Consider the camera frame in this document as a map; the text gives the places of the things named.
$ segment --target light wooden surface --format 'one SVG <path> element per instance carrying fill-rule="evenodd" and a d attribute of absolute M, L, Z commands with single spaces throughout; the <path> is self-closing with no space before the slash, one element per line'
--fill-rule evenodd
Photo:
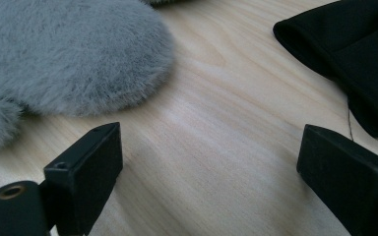
<path fill-rule="evenodd" d="M 166 84 L 100 117 L 25 116 L 0 186 L 119 121 L 124 169 L 92 235 L 347 235 L 295 171 L 305 124 L 349 137 L 347 98 L 294 59 L 273 25 L 328 0 L 192 0 L 157 8 L 176 42 Z M 351 116 L 354 139 L 378 154 Z"/>

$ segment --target black cloth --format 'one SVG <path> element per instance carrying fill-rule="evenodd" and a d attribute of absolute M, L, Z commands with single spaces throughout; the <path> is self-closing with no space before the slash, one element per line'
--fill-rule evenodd
<path fill-rule="evenodd" d="M 356 120 L 378 138 L 378 0 L 334 2 L 274 26 L 296 59 L 335 81 Z"/>

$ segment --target metal grommet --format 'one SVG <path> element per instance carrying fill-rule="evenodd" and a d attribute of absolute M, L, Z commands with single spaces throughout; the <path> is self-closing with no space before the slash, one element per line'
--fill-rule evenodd
<path fill-rule="evenodd" d="M 26 190 L 24 185 L 10 186 L 0 192 L 0 200 L 11 200 L 21 195 Z"/>

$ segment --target fluffy gray fur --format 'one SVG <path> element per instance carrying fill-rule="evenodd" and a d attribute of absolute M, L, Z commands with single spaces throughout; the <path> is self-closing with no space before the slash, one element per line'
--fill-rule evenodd
<path fill-rule="evenodd" d="M 137 0 L 0 0 L 0 147 L 23 108 L 97 115 L 139 104 L 165 79 L 172 40 Z"/>

